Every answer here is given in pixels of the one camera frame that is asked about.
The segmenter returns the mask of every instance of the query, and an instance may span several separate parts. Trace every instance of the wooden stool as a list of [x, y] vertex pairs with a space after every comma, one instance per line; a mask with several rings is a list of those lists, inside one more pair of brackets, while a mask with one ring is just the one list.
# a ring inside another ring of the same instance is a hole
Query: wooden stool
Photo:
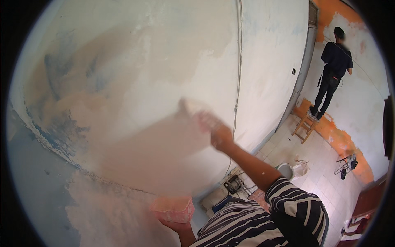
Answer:
[[[312, 122], [311, 126], [309, 126], [306, 123], [307, 119], [309, 119]], [[295, 131], [292, 133], [292, 136], [294, 134], [296, 134], [296, 136], [298, 136], [300, 139], [302, 139], [302, 144], [305, 143], [305, 141], [310, 136], [311, 132], [313, 132], [313, 130], [316, 127], [316, 125], [318, 124], [318, 122], [319, 122], [319, 120], [315, 116], [311, 115], [311, 112], [309, 110], [307, 110], [306, 115], [300, 120]], [[296, 133], [300, 127], [303, 127], [303, 129], [305, 129], [307, 131], [305, 138], [301, 137], [298, 133]]]

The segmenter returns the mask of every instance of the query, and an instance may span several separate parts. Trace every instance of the black pants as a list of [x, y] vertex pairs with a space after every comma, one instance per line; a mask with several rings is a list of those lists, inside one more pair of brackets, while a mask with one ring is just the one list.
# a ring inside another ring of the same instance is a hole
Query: black pants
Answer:
[[318, 91], [318, 95], [316, 97], [316, 101], [314, 102], [314, 107], [312, 110], [312, 113], [314, 115], [318, 111], [318, 107], [320, 106], [322, 102], [322, 98], [326, 93], [325, 101], [321, 107], [320, 112], [318, 113], [318, 115], [320, 115], [321, 117], [324, 115], [326, 109], [329, 106], [329, 103], [331, 102], [332, 96], [337, 89], [337, 87], [331, 87], [328, 81], [329, 81], [328, 74], [324, 73], [322, 75], [320, 90]]

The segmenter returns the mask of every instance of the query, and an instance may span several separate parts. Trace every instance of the plastered wall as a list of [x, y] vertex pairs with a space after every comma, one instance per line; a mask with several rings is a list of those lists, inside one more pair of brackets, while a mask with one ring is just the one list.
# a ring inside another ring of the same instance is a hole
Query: plastered wall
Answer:
[[[233, 126], [237, 5], [59, 0], [33, 28], [15, 69], [10, 105], [46, 152], [76, 168], [62, 178], [66, 190], [44, 190], [43, 201], [64, 210], [67, 219], [60, 221], [78, 231], [80, 246], [127, 246], [144, 238], [151, 246], [173, 245], [170, 231], [147, 215], [154, 194], [195, 195], [225, 175], [229, 158], [209, 145], [209, 135], [196, 132], [178, 104], [182, 97], [203, 101]], [[242, 7], [235, 139], [251, 151], [289, 101], [297, 78], [291, 71], [299, 71], [305, 47], [308, 1], [242, 1]], [[30, 165], [28, 156], [24, 163]], [[44, 158], [42, 164], [54, 167], [45, 176], [62, 174], [60, 164]], [[24, 180], [20, 190], [35, 193], [27, 181], [37, 183]], [[59, 206], [53, 193], [70, 197]], [[33, 221], [46, 217], [32, 215]], [[134, 231], [141, 229], [136, 222], [144, 222], [143, 231]], [[49, 238], [45, 228], [39, 234]]]
[[[339, 150], [340, 155], [360, 150], [369, 164], [366, 171], [372, 174], [362, 179], [368, 183], [383, 176], [389, 164], [384, 157], [382, 139], [384, 99], [389, 95], [385, 66], [368, 28], [353, 9], [338, 0], [317, 0], [315, 3], [320, 10], [318, 33], [298, 106], [304, 98], [314, 103], [318, 94], [318, 79], [324, 68], [324, 62], [320, 59], [322, 51], [328, 41], [335, 41], [333, 29], [341, 27], [346, 33], [345, 45], [355, 60], [354, 68], [352, 75], [347, 72], [344, 75], [343, 86], [334, 93], [326, 113], [332, 117], [336, 128], [345, 131], [353, 142], [353, 145], [334, 148]], [[327, 141], [335, 145], [337, 142], [333, 138]]]

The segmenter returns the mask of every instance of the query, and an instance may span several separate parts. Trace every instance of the pink bucket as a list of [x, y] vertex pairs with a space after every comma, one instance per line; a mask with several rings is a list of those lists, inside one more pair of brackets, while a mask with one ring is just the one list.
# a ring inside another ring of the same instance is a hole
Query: pink bucket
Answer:
[[158, 197], [151, 205], [150, 210], [158, 219], [168, 222], [186, 223], [192, 219], [195, 207], [192, 197]]

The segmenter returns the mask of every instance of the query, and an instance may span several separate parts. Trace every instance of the black and white striped shirt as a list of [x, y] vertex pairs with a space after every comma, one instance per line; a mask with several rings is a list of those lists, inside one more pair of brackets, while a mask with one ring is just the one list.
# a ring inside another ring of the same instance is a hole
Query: black and white striped shirt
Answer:
[[[324, 245], [329, 219], [318, 196], [309, 194], [280, 177], [269, 188], [265, 200], [270, 212], [296, 217]], [[287, 239], [256, 201], [230, 202], [198, 232], [191, 247], [286, 246]]]

